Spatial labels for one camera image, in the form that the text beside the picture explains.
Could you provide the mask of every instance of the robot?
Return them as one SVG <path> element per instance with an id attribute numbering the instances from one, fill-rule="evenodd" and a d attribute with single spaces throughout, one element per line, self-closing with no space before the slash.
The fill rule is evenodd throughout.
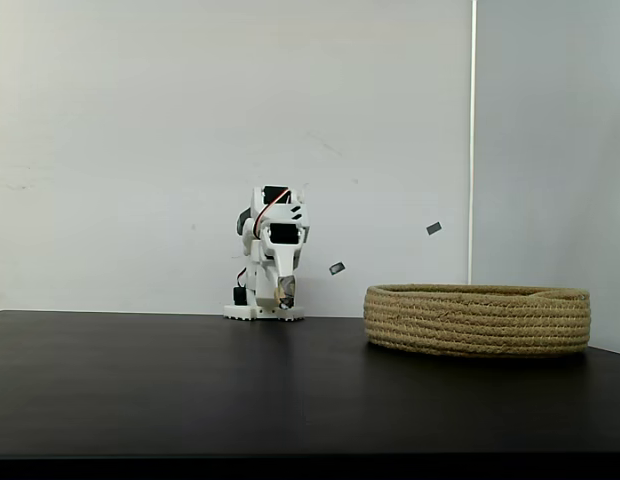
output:
<path id="1" fill-rule="evenodd" d="M 239 215 L 237 234 L 243 241 L 246 267 L 237 275 L 234 305 L 223 316 L 237 320 L 303 318 L 294 303 L 294 270 L 308 240 L 310 221 L 303 195 L 287 187 L 256 187 L 250 208 Z M 245 276 L 245 283 L 240 279 Z"/>

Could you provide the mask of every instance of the black table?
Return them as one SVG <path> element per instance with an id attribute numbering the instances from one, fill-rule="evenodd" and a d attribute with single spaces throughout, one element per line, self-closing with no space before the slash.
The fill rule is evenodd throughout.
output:
<path id="1" fill-rule="evenodd" d="M 368 344 L 361 319 L 0 312 L 2 474 L 126 461 L 144 477 L 619 474 L 620 355 L 408 354 Z"/>

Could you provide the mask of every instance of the jute basket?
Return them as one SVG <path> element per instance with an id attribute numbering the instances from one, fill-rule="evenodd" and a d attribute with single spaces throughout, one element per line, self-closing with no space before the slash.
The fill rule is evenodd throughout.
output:
<path id="1" fill-rule="evenodd" d="M 547 357 L 584 350 L 586 290 L 489 285 L 381 285 L 364 304 L 372 343 L 466 357 Z"/>

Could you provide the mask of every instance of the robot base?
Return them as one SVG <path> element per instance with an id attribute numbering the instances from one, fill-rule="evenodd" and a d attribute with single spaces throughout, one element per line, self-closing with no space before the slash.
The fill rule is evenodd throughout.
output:
<path id="1" fill-rule="evenodd" d="M 304 316 L 303 307 L 292 307 L 288 310 L 276 308 L 266 310 L 258 305 L 226 305 L 223 307 L 223 316 L 233 320 L 258 320 L 261 318 L 276 318 L 286 322 L 301 320 Z"/>

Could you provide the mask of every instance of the dark tabletop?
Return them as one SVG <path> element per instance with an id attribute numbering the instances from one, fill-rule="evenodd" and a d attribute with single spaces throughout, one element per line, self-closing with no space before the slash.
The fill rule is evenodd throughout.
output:
<path id="1" fill-rule="evenodd" d="M 0 312 L 0 457 L 620 452 L 620 355 L 409 354 L 361 319 Z"/>

